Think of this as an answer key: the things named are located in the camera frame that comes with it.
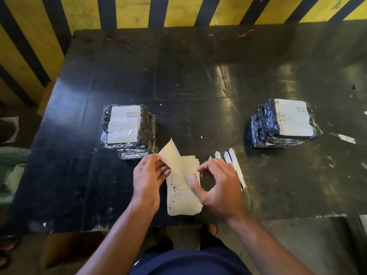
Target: hand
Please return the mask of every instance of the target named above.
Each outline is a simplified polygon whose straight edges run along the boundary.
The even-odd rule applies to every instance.
[[[203,176],[213,176],[216,183],[207,192],[199,185],[195,175],[191,176],[190,188],[201,204],[226,222],[249,216],[242,201],[241,182],[232,164],[215,158],[203,163],[197,170]]]
[[[134,169],[133,202],[144,204],[153,214],[159,208],[159,187],[171,173],[158,154],[145,156]]]

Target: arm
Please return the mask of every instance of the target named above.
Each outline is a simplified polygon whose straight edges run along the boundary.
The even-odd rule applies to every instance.
[[[77,275],[127,274],[134,264],[154,214],[159,208],[159,187],[171,170],[160,156],[144,157],[134,169],[134,194],[98,249]]]
[[[192,176],[191,190],[237,233],[262,275],[312,274],[245,210],[241,182],[232,164],[213,159],[202,164],[198,171],[213,176],[216,185],[207,192]]]

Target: label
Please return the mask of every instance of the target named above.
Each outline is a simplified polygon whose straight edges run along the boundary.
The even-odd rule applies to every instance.
[[[107,143],[130,143],[138,140],[140,106],[113,106],[108,123]]]
[[[274,101],[280,135],[313,136],[306,102],[288,99]]]

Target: left hand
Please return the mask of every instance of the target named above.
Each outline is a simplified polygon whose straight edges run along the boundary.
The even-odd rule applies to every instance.
[[[158,154],[145,156],[134,169],[133,202],[146,206],[155,214],[159,208],[159,187],[171,169]]]

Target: black table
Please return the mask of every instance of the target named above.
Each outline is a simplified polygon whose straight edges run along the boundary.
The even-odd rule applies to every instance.
[[[110,104],[146,104],[159,149],[172,137],[181,155],[204,162],[234,148],[259,219],[366,214],[366,38],[366,21],[77,31],[3,233],[112,227],[131,199],[136,162],[100,144]],[[246,123],[269,98],[310,102],[322,137],[249,147]],[[205,209],[168,216],[166,193],[163,185],[154,225],[212,220]]]

